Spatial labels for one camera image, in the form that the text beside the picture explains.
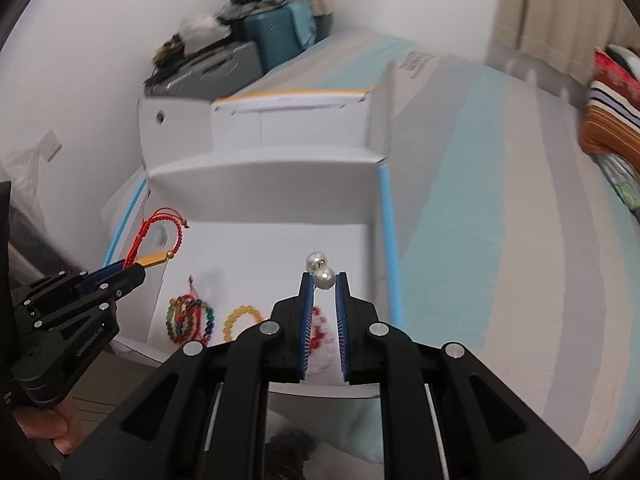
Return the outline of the person's left hand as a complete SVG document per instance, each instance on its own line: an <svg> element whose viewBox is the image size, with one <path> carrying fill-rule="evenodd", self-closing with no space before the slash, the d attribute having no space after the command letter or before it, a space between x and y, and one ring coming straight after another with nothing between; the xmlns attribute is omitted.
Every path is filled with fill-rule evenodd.
<svg viewBox="0 0 640 480"><path fill-rule="evenodd" d="M65 455L73 453L85 439L77 406L70 396L53 408L17 408L13 416L26 437L51 440Z"/></svg>

